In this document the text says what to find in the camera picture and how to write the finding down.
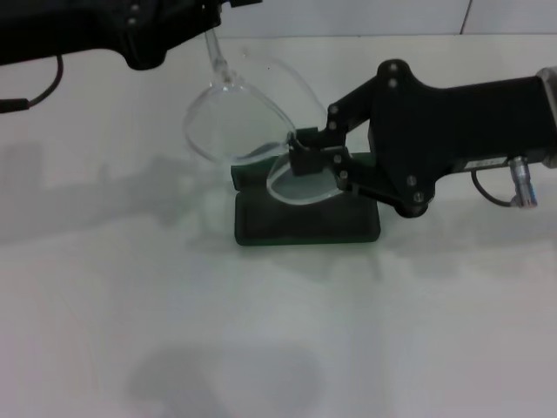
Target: screw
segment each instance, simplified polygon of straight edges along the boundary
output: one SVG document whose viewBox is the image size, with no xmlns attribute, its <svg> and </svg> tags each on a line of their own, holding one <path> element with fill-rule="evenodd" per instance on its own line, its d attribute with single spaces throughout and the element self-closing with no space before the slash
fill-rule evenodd
<svg viewBox="0 0 557 418">
<path fill-rule="evenodd" d="M 414 202 L 416 203 L 422 203 L 424 201 L 424 193 L 422 192 L 416 192 L 414 194 Z"/>
<path fill-rule="evenodd" d="M 414 187 L 416 185 L 416 178 L 412 175 L 408 176 L 406 178 L 406 184 L 410 187 Z"/>
<path fill-rule="evenodd" d="M 557 168 L 557 154 L 549 154 L 541 163 L 547 168 Z"/>
</svg>

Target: white label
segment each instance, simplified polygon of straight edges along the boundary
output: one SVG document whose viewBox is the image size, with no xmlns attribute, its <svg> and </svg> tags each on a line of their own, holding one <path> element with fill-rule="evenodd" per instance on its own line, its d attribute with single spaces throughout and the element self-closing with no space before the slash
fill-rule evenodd
<svg viewBox="0 0 557 418">
<path fill-rule="evenodd" d="M 505 161 L 507 161 L 507 157 L 488 158 L 482 159 L 480 161 L 469 161 L 468 164 L 465 165 L 464 169 L 468 170 L 470 168 L 484 168 L 491 167 L 492 165 L 502 165 L 505 164 Z"/>
</svg>

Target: metal cylinder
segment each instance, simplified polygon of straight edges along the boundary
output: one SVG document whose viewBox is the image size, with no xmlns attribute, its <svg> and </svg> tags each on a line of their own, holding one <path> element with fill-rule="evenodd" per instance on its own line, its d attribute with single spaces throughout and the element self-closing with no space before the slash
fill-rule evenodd
<svg viewBox="0 0 557 418">
<path fill-rule="evenodd" d="M 516 196 L 513 199 L 515 205 L 522 209 L 531 209 L 538 205 L 538 200 L 532 187 L 530 170 L 524 157 L 516 157 L 509 161 L 511 175 L 513 176 Z"/>
</svg>

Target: white table surface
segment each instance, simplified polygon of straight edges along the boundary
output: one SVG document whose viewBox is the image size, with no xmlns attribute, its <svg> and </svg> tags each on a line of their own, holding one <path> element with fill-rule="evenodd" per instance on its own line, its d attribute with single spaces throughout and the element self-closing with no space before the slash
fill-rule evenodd
<svg viewBox="0 0 557 418">
<path fill-rule="evenodd" d="M 231 61 L 244 47 L 284 59 L 326 104 L 391 57 L 436 86 L 557 64 L 553 36 L 223 44 Z M 65 63 L 51 98 L 0 116 L 2 416 L 83 399 L 196 418 L 557 415 L 557 172 L 533 167 L 532 212 L 456 175 L 420 219 L 382 206 L 377 243 L 241 248 L 232 187 L 181 135 L 203 42 L 149 72 L 108 51 Z M 54 70 L 1 67 L 0 97 L 34 97 Z M 258 85 L 309 118 L 277 80 Z M 511 196 L 506 170 L 481 179 Z"/>
</svg>

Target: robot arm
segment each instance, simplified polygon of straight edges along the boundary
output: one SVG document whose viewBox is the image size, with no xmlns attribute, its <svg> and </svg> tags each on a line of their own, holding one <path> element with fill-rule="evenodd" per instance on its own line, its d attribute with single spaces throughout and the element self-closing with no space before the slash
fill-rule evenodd
<svg viewBox="0 0 557 418">
<path fill-rule="evenodd" d="M 553 168 L 557 159 L 556 80 L 545 69 L 530 78 L 434 89 L 404 61 L 386 61 L 375 78 L 329 106 L 323 131 L 291 139 L 292 170 L 328 167 L 341 190 L 414 218 L 426 211 L 441 177 L 510 166 L 513 203 L 534 207 L 527 165 Z M 367 120 L 373 165 L 345 147 L 346 134 Z"/>
<path fill-rule="evenodd" d="M 0 0 L 0 65 L 102 48 L 149 70 L 170 48 L 219 26 L 225 1 Z"/>
</svg>

